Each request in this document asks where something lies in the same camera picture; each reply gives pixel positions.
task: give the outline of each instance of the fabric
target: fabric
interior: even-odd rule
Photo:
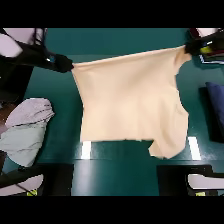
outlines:
[[[31,98],[24,100],[10,113],[5,125],[9,128],[40,121],[48,122],[52,116],[54,116],[54,112],[48,99]]]
[[[9,128],[1,135],[0,149],[7,152],[15,163],[25,167],[32,166],[42,146],[46,125],[43,122]]]
[[[206,87],[224,139],[224,86],[206,82]]]
[[[81,141],[154,140],[152,156],[181,152],[188,113],[175,75],[190,59],[181,46],[74,64],[84,105]]]

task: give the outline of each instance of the dark blue fabric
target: dark blue fabric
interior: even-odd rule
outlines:
[[[224,86],[206,82],[206,87],[218,120],[222,137],[224,138]]]

